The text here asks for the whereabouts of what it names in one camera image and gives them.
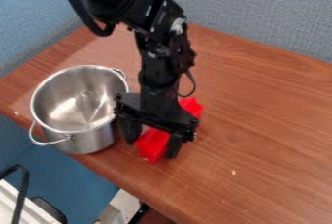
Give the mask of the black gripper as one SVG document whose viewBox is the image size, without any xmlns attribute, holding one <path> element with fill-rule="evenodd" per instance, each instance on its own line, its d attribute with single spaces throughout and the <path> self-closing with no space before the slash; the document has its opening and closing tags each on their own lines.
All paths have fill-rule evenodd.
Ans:
<svg viewBox="0 0 332 224">
<path fill-rule="evenodd" d="M 178 87 L 154 89 L 142 87 L 141 93 L 117 93 L 114 112 L 125 140 L 134 144 L 142 134 L 144 125 L 172 134 L 168 141 L 166 158 L 174 159 L 184 142 L 195 140 L 199 118 L 181 106 Z"/>
</svg>

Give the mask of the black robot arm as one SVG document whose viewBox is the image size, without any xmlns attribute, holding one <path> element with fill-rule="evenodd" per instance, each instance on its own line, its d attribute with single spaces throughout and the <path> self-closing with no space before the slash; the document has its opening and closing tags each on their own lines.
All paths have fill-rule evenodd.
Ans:
<svg viewBox="0 0 332 224">
<path fill-rule="evenodd" d="M 191 77 L 196 52 L 188 38 L 188 17 L 174 0 L 67 0 L 82 22 L 99 37 L 126 24 L 142 58 L 138 93 L 116 96 L 124 137 L 133 143 L 149 126 L 170 134 L 166 157 L 177 157 L 196 138 L 199 118 L 181 106 L 181 77 Z"/>
</svg>

